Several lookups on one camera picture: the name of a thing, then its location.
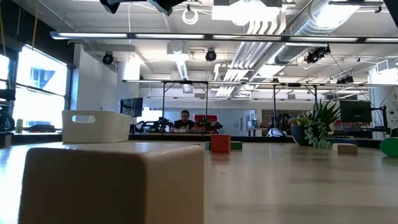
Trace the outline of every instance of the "potted plant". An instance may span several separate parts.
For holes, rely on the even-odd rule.
[[[336,103],[328,107],[329,103],[330,101],[322,103],[322,100],[319,103],[314,103],[313,111],[307,117],[304,117],[306,120],[299,120],[303,127],[299,126],[297,118],[292,121],[292,135],[297,144],[312,145],[325,149],[331,148],[332,144],[326,140],[326,137],[328,131],[330,131],[330,125],[340,117],[340,108],[335,108]]]

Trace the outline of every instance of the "computer monitor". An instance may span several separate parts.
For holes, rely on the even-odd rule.
[[[142,98],[131,98],[120,101],[120,113],[127,114],[133,118],[142,116]]]
[[[371,102],[340,100],[341,122],[370,123],[372,122]]]

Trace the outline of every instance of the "ceiling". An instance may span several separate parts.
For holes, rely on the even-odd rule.
[[[54,1],[40,0],[39,17],[41,20],[59,31],[75,32],[175,32],[175,33],[217,33],[217,34],[242,34],[247,26],[236,26],[231,21],[213,21],[211,16],[199,13],[199,20],[194,25],[182,21],[182,10],[185,6],[177,6],[170,17],[163,16],[160,12],[129,4],[122,4],[114,15],[106,12],[98,2],[90,1]],[[14,0],[30,13],[35,12],[35,1]],[[211,10],[213,0],[202,0],[199,9]],[[287,20],[297,13],[308,0],[295,0],[296,6],[288,11]],[[386,8],[384,12],[375,14],[375,7],[363,7],[354,13],[346,23],[337,28],[332,35],[379,35],[397,36],[398,29]],[[167,52],[167,41],[164,40],[99,40],[91,41],[97,55],[104,54],[101,47],[105,45],[134,45],[152,73],[170,73],[176,69],[174,62],[164,60]],[[213,71],[216,63],[230,62],[239,48],[239,42],[189,42],[190,51],[193,52],[191,60],[187,61],[188,70]],[[217,53],[216,62],[206,62],[207,48],[214,48]],[[343,69],[352,68],[356,82],[367,81],[367,68],[381,61],[384,57],[395,56],[398,53],[397,45],[330,45],[331,54]],[[129,52],[117,52],[119,60],[128,60]],[[299,57],[295,66],[288,66],[283,70],[284,75],[279,77],[281,82],[295,82],[313,80],[315,82],[328,81],[331,75],[341,72],[332,57],[326,57],[312,67],[307,68]]]

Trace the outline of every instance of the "table surface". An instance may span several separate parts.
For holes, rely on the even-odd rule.
[[[17,223],[29,148],[60,146],[0,149],[0,223]],[[348,156],[292,143],[244,143],[230,155],[204,153],[205,224],[398,220],[398,158],[379,150],[359,148],[358,156]]]

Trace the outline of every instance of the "security camera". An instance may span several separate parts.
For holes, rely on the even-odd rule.
[[[102,58],[102,62],[105,65],[112,65],[114,62],[114,57],[112,52],[105,52],[105,56]]]
[[[217,58],[217,54],[214,49],[208,49],[206,54],[206,61],[213,62]]]

